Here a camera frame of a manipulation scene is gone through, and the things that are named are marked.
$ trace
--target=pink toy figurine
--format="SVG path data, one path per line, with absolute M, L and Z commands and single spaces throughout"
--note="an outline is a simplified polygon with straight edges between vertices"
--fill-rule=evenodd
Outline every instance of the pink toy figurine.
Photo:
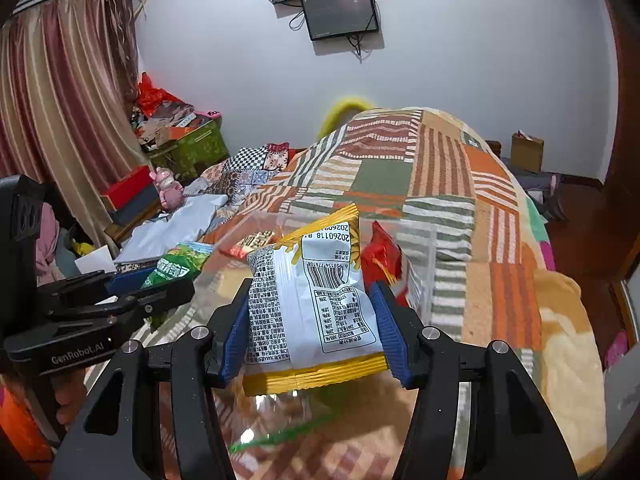
M 156 184 L 162 209 L 178 209 L 184 202 L 184 193 L 180 183 L 174 179 L 174 172 L 167 168 L 156 168 L 156 172 L 151 171 L 149 176 Z

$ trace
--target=barcode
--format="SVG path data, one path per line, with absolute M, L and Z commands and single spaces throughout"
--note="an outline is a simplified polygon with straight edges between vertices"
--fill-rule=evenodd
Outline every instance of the barcode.
M 342 282 L 342 267 L 308 266 L 309 276 L 314 286 L 322 288 L 339 288 Z

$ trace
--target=green snack bag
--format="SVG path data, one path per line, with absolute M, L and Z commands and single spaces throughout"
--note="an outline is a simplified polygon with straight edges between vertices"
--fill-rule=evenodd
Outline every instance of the green snack bag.
M 158 263 L 156 268 L 146 277 L 142 288 L 169 282 L 175 278 L 188 276 L 194 280 L 202 270 L 204 262 L 211 256 L 213 246 L 197 242 L 185 242 L 170 249 Z M 151 330 L 154 332 L 166 319 L 166 313 L 160 316 L 151 316 Z

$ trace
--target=red plastic bag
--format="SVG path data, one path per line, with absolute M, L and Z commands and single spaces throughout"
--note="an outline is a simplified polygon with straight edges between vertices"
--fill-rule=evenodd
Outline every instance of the red plastic bag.
M 138 89 L 140 90 L 140 95 L 136 100 L 136 104 L 138 105 L 138 108 L 142 110 L 142 113 L 147 119 L 154 114 L 156 108 L 159 107 L 162 101 L 182 102 L 182 100 L 169 94 L 166 90 L 162 88 L 154 88 L 151 83 L 151 78 L 146 74 L 146 72 L 142 73 L 142 81 L 138 83 Z
M 402 249 L 378 222 L 373 222 L 371 230 L 371 242 L 360 253 L 364 289 L 368 294 L 369 287 L 382 280 L 391 288 L 398 305 L 409 306 L 406 300 L 407 278 L 402 273 Z

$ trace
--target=striped blanket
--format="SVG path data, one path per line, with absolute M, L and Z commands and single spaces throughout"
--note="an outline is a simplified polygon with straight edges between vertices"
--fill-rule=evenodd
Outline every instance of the striped blanket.
M 408 254 L 420 230 L 436 226 L 432 324 L 469 344 L 507 341 L 551 408 L 578 472 L 597 465 L 606 449 L 604 387 L 579 289 L 546 270 L 542 219 L 484 140 L 457 118 L 430 108 L 359 114 L 299 154 L 203 241 L 216 242 L 253 211 L 329 213 L 354 202 L 364 217 L 399 219 Z M 160 332 L 173 339 L 206 321 L 210 312 L 199 309 L 182 307 Z M 347 384 L 333 422 L 232 455 L 238 478 L 391 478 L 416 392 L 389 372 Z M 461 383 L 450 478 L 464 469 L 469 394 Z

